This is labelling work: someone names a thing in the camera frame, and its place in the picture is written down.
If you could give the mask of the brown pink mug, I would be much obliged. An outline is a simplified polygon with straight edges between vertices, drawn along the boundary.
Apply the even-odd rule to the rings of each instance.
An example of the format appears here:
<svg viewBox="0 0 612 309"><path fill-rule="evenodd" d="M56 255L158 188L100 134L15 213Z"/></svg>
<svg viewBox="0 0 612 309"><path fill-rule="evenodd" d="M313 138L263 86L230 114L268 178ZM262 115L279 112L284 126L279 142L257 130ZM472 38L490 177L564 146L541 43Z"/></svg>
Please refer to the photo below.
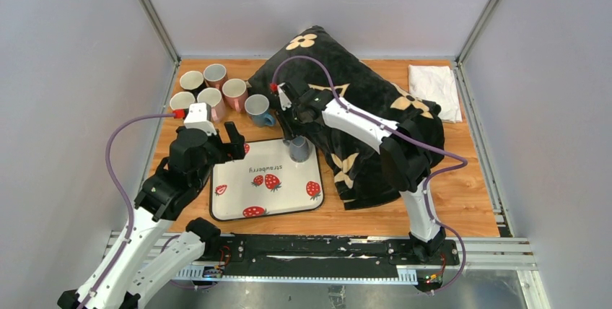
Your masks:
<svg viewBox="0 0 612 309"><path fill-rule="evenodd" d="M227 68L223 64L210 64L203 70L203 77L207 87L221 91L228 80Z"/></svg>

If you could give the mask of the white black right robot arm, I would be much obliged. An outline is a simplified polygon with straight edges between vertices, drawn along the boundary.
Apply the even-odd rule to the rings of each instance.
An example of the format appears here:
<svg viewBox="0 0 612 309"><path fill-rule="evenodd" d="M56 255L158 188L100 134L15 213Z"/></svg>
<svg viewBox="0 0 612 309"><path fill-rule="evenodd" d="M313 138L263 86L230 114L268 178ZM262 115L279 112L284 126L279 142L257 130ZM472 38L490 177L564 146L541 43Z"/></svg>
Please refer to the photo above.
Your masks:
<svg viewBox="0 0 612 309"><path fill-rule="evenodd" d="M334 90L306 89L275 82L271 91L281 109L301 124L316 123L352 136L372 148L380 157L382 177L401 195L410 219L411 252L422 264L442 255L446 231L437 222L427 198L427 179L432 173L434 155L443 149L425 143L417 125L375 116L340 97Z"/></svg>

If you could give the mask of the green octagonal mug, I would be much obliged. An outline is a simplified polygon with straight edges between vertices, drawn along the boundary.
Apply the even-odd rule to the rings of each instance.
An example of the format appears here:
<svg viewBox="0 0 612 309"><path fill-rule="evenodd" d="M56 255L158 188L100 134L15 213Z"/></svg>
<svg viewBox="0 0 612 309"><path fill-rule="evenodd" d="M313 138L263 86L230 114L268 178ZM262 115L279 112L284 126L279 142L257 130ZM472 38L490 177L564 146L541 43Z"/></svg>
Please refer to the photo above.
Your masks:
<svg viewBox="0 0 612 309"><path fill-rule="evenodd" d="M189 107L195 102L196 97L192 92L181 91L170 98L169 108L172 112L179 115L180 118L185 118L188 114Z"/></svg>

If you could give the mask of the pink octagonal mug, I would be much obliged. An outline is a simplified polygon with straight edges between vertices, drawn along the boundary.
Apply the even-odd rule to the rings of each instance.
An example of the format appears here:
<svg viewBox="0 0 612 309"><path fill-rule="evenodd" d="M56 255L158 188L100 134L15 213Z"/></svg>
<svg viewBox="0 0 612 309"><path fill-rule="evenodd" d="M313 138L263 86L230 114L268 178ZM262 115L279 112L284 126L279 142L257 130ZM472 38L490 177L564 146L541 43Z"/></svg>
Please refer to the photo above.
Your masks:
<svg viewBox="0 0 612 309"><path fill-rule="evenodd" d="M220 122L225 118L227 109L220 90L208 87L199 92L196 99L198 103L206 103L211 107L211 117L214 122Z"/></svg>

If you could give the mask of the white strawberry tray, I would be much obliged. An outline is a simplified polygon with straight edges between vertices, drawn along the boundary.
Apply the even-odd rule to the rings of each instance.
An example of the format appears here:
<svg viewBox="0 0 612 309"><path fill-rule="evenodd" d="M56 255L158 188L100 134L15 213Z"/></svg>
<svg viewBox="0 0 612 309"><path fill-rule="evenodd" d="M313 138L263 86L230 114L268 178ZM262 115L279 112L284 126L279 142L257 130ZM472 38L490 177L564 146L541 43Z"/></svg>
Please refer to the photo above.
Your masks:
<svg viewBox="0 0 612 309"><path fill-rule="evenodd" d="M220 222L308 212L324 202L320 163L313 145L304 162L290 157L282 139L246 142L242 160L216 165L209 212Z"/></svg>

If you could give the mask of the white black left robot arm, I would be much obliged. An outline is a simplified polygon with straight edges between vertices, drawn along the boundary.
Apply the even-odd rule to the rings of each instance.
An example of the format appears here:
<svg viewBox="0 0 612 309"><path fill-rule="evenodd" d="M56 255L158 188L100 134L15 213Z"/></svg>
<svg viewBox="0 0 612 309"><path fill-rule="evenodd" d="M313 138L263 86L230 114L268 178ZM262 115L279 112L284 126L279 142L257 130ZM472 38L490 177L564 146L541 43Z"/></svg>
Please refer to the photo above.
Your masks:
<svg viewBox="0 0 612 309"><path fill-rule="evenodd" d="M221 253L220 229L197 218L152 261L145 261L155 243L203 191L213 167L244 158L244 136L231 121L224 127L227 143L216 133L178 128L169 155L143 182L130 205L118 240L83 285L61 294L58 307L144 308L191 262L211 261Z"/></svg>

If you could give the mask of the pink round mug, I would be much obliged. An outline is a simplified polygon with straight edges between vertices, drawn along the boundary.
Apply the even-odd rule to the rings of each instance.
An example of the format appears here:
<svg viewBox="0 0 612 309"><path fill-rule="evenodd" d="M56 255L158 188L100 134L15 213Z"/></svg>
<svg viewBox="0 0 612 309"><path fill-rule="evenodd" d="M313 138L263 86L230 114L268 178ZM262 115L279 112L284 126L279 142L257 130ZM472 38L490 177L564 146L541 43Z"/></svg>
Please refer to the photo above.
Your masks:
<svg viewBox="0 0 612 309"><path fill-rule="evenodd" d="M238 113L245 112L245 101L248 98L246 81L229 79L222 85L222 94L228 105Z"/></svg>

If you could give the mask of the black mug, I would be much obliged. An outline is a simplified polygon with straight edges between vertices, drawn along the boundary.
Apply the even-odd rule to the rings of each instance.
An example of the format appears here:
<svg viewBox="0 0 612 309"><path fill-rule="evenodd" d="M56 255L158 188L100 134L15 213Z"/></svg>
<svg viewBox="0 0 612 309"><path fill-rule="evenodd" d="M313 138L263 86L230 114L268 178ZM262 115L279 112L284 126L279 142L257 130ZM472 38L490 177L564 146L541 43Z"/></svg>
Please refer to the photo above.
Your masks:
<svg viewBox="0 0 612 309"><path fill-rule="evenodd" d="M179 85L183 91L192 93L195 97L207 88L206 80L201 71L187 71L179 78Z"/></svg>

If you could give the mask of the grey blue dotted mug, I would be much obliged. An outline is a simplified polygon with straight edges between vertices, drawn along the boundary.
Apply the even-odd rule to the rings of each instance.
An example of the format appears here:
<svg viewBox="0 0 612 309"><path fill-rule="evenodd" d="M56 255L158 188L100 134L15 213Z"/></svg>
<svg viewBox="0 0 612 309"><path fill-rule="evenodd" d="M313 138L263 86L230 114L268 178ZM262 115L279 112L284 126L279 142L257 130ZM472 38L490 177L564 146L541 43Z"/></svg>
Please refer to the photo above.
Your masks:
<svg viewBox="0 0 612 309"><path fill-rule="evenodd" d="M301 163L310 158L310 143L304 136L296 136L291 140L284 139L283 144L287 147L292 161Z"/></svg>

